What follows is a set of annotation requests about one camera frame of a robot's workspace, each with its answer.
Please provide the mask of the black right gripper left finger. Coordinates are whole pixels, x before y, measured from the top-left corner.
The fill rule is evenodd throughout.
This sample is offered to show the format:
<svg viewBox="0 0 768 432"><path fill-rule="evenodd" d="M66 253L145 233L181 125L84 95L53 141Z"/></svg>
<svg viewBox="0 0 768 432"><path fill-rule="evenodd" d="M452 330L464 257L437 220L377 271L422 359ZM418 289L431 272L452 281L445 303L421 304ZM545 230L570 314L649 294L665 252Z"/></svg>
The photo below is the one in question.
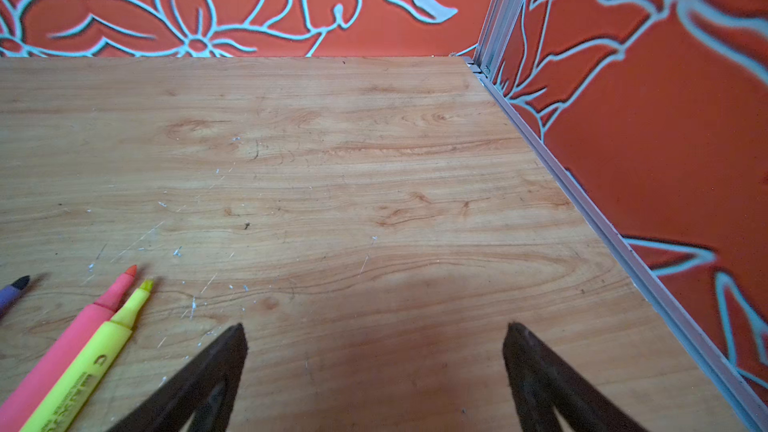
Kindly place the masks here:
<svg viewBox="0 0 768 432"><path fill-rule="evenodd" d="M241 323L228 327L113 431L225 431L248 343Z"/></svg>

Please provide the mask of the purple marker pen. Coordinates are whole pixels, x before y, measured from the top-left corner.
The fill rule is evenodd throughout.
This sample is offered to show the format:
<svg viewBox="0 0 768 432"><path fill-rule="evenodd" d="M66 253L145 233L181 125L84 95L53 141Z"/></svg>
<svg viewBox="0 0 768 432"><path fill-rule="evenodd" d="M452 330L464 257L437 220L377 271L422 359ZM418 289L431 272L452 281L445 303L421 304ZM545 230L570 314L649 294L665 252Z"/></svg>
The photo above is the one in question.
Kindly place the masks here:
<svg viewBox="0 0 768 432"><path fill-rule="evenodd" d="M21 297L30 283L29 275L19 277L11 284L0 290L0 315L3 316L8 309Z"/></svg>

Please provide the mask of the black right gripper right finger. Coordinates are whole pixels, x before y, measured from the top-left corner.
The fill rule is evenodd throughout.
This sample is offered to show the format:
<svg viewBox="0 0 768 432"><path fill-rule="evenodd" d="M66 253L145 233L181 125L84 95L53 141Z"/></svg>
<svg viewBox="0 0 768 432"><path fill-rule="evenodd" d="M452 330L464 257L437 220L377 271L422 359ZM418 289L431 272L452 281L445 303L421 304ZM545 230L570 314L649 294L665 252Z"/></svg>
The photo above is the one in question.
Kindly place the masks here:
<svg viewBox="0 0 768 432"><path fill-rule="evenodd" d="M644 429L524 324L508 325L502 355L523 431Z"/></svg>

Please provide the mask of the pink highlighter pen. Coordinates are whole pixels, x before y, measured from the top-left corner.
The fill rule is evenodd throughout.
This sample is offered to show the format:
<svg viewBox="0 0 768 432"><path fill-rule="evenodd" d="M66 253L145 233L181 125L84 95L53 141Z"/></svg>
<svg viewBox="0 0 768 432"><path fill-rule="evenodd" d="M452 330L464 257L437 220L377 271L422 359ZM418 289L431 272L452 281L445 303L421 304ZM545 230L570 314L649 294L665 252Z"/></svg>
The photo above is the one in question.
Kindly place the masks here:
<svg viewBox="0 0 768 432"><path fill-rule="evenodd" d="M21 430L94 333L117 312L137 270L136 265L129 267L95 302L86 306L26 375L1 406L2 431Z"/></svg>

